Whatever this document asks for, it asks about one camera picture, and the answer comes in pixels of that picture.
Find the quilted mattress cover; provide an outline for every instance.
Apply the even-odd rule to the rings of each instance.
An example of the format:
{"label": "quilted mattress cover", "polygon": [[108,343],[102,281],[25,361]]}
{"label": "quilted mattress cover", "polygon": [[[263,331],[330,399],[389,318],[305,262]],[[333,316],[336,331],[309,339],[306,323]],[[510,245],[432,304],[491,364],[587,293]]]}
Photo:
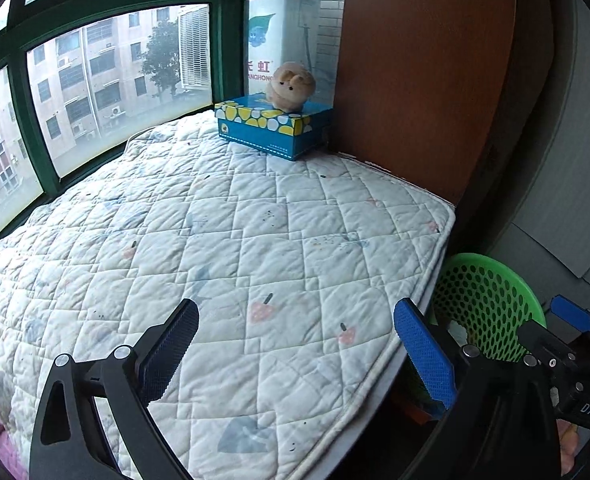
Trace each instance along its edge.
{"label": "quilted mattress cover", "polygon": [[136,137],[0,241],[0,419],[22,464],[57,355],[104,358],[192,298],[200,328],[153,419],[195,479],[302,478],[398,347],[392,308],[422,297],[453,222],[349,158],[224,142],[212,112]]}

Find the green plastic basket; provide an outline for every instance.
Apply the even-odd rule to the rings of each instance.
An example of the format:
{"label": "green plastic basket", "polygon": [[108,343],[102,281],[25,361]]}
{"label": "green plastic basket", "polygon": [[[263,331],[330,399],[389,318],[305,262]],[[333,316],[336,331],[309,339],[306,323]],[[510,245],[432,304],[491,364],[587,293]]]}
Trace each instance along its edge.
{"label": "green plastic basket", "polygon": [[515,272],[475,253],[448,258],[431,301],[439,324],[454,320],[466,329],[468,342],[488,358],[517,361],[526,349],[516,330],[534,319],[546,326],[539,301]]}

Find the brown wooden board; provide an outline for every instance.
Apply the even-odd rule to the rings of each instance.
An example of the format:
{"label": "brown wooden board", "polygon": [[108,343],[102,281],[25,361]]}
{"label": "brown wooden board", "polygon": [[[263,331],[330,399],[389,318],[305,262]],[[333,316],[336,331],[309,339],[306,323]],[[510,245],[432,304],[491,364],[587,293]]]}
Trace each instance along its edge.
{"label": "brown wooden board", "polygon": [[457,203],[504,84],[516,0],[345,0],[332,149]]}

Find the blue tissue box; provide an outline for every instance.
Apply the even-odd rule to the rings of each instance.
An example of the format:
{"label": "blue tissue box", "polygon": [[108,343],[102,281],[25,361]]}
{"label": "blue tissue box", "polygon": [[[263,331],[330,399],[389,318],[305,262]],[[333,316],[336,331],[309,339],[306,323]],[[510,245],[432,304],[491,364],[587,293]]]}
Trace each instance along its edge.
{"label": "blue tissue box", "polygon": [[333,109],[306,102],[297,114],[273,107],[265,94],[254,94],[215,105],[219,136],[288,160],[326,144]]}

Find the plush toy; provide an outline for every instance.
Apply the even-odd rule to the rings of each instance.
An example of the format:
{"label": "plush toy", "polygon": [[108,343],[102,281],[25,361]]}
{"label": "plush toy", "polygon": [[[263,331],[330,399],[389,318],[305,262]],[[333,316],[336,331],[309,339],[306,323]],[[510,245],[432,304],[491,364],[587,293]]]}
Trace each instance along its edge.
{"label": "plush toy", "polygon": [[299,112],[314,93],[315,78],[312,73],[293,62],[280,66],[266,86],[266,99],[288,114]]}

